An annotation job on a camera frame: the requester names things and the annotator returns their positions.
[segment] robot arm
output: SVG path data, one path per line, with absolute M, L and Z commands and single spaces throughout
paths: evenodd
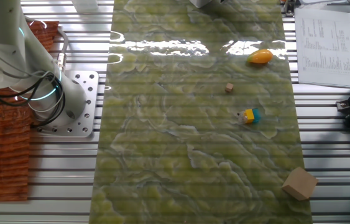
M 0 88 L 19 93 L 34 86 L 21 97 L 29 101 L 38 120 L 54 114 L 46 124 L 52 128 L 73 122 L 86 104 L 84 90 L 63 73 L 65 57 L 60 58 L 57 63 L 31 32 L 20 0 L 0 0 Z

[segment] white object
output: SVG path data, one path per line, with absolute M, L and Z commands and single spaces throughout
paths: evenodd
M 206 5 L 209 2 L 211 2 L 212 0 L 190 0 L 190 1 L 191 1 L 191 3 L 193 3 L 195 5 L 195 7 L 201 8 L 204 5 Z
M 72 0 L 77 12 L 90 12 L 98 8 L 98 0 Z
M 58 117 L 45 127 L 52 130 L 53 127 L 66 126 L 67 129 L 68 124 L 85 114 L 86 92 L 83 86 L 60 71 L 53 57 L 32 33 L 25 21 L 20 0 L 0 0 L 0 88 L 10 87 L 16 92 L 24 91 L 39 81 L 46 71 L 52 72 L 59 79 L 65 94 L 65 104 Z M 57 101 L 53 94 L 55 91 L 56 88 L 48 80 L 42 80 L 30 105 L 39 111 L 46 110 L 52 106 L 52 102 Z M 29 95 L 30 92 L 22 96 L 27 98 Z M 51 113 L 35 112 L 34 115 L 45 120 Z
M 299 82 L 350 88 L 350 13 L 296 9 Z

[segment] small wooden block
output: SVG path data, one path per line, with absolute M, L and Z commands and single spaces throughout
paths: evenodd
M 231 92 L 233 90 L 234 85 L 231 83 L 227 83 L 226 85 L 226 92 Z
M 297 200 L 309 199 L 313 194 L 318 179 L 306 172 L 303 168 L 294 169 L 284 182 L 282 190 Z

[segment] green marble mat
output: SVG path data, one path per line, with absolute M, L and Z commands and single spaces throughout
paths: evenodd
M 115 0 L 90 223 L 311 223 L 278 1 L 218 2 Z

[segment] metal plate with holes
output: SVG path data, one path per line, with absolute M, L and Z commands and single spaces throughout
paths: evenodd
M 72 124 L 56 128 L 41 127 L 34 131 L 37 137 L 88 137 L 93 132 L 94 112 L 98 94 L 99 74 L 91 71 L 66 71 L 66 76 L 82 86 L 86 94 L 85 109 L 82 115 Z
M 99 88 L 92 135 L 31 139 L 29 200 L 0 203 L 0 224 L 88 223 L 113 6 L 113 0 L 99 0 L 99 12 L 77 13 L 71 1 L 22 0 L 26 16 L 60 21 L 70 40 L 67 69 L 97 71 Z M 347 5 L 334 9 L 350 12 Z M 350 130 L 343 127 L 344 115 L 336 109 L 336 102 L 349 98 L 350 90 L 299 83 L 294 22 L 283 18 L 305 167 L 319 179 L 310 200 L 313 222 L 350 224 Z M 53 57 L 62 46 L 63 39 L 56 36 Z

